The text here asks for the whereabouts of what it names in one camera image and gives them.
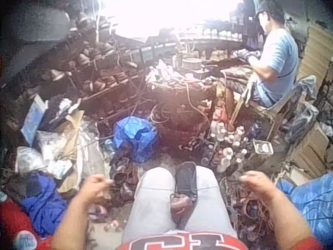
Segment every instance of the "hand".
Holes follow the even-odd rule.
[[[261,57],[261,51],[254,51],[254,52],[251,52],[251,51],[248,51],[247,49],[241,49],[239,51],[235,51],[234,52],[234,56],[236,56],[238,59],[248,63],[249,62],[249,58],[251,56],[254,56],[256,59],[260,59]]]
[[[279,189],[263,172],[248,171],[240,177],[240,180],[264,201],[270,201],[279,193]]]
[[[102,174],[89,176],[75,198],[79,203],[88,208],[103,197],[103,191],[112,184],[113,180],[106,179]]]

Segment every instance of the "glove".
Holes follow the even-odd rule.
[[[256,59],[260,59],[261,57],[261,51],[248,51],[247,49],[241,49],[239,51],[235,51],[234,52],[234,56],[236,56],[238,59],[248,63],[249,62],[249,58],[251,56],[254,56]]]

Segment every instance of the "blue tarp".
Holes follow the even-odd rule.
[[[137,117],[126,117],[114,126],[113,142],[118,149],[124,142],[130,142],[132,159],[143,163],[153,155],[153,146],[157,141],[157,130],[148,121]]]
[[[288,196],[308,221],[314,236],[325,246],[332,244],[333,172],[301,186],[281,180],[277,187]]]
[[[53,235],[66,212],[66,201],[56,191],[55,182],[36,173],[41,192],[21,201],[21,207],[31,219],[32,226],[40,237]]]

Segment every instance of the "red cloth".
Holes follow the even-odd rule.
[[[125,243],[117,250],[247,250],[248,248],[239,240],[220,233],[178,233],[164,234],[137,239]]]
[[[313,237],[298,243],[293,250],[321,250],[323,246]]]
[[[1,242],[11,249],[47,250],[51,237],[40,238],[32,228],[30,218],[10,200],[0,203]]]

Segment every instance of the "red shirt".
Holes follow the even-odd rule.
[[[133,240],[122,244],[117,250],[248,250],[238,239],[231,236],[212,233],[178,233],[163,234]],[[308,238],[292,249],[294,250],[320,250],[319,242]]]

